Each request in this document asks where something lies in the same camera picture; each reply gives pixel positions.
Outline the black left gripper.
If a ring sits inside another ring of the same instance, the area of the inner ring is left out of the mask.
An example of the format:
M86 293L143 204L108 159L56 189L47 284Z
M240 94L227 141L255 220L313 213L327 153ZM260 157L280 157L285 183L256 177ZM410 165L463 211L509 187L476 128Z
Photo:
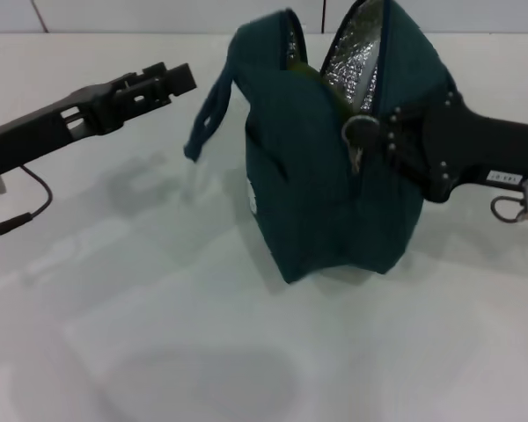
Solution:
M0 174L73 142L118 130L197 87L188 63L163 62L94 84L0 126Z

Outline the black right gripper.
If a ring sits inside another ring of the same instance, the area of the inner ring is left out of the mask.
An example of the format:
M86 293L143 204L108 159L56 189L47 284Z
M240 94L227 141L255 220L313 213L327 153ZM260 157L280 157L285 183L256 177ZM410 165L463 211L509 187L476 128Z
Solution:
M528 179L528 124L474 113L458 91L391 106L378 117L378 133L385 161L435 203L461 185L521 192ZM422 134L423 150L406 134Z

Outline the dark teal insulated bag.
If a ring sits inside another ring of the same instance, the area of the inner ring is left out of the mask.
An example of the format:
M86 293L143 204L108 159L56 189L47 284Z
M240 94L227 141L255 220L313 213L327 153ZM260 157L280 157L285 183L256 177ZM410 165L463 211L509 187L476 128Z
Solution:
M289 283L321 269L387 273L422 211L420 189L357 137L402 102L453 82L432 44L396 0L356 0L316 69L352 106L345 122L325 89L289 71L306 62L292 10L242 25L185 145L197 160L238 88L249 103L246 177L253 216Z

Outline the green cucumber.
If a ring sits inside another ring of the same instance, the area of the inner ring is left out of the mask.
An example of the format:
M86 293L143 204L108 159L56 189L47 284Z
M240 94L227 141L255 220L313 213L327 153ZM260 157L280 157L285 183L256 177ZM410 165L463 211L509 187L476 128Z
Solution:
M319 83L329 95L334 108L340 115L343 122L354 115L353 108L348 103L348 101L331 84L329 84L316 69L311 67L309 64L306 62L295 62L288 66L288 70L295 72L300 76L307 77L316 83Z

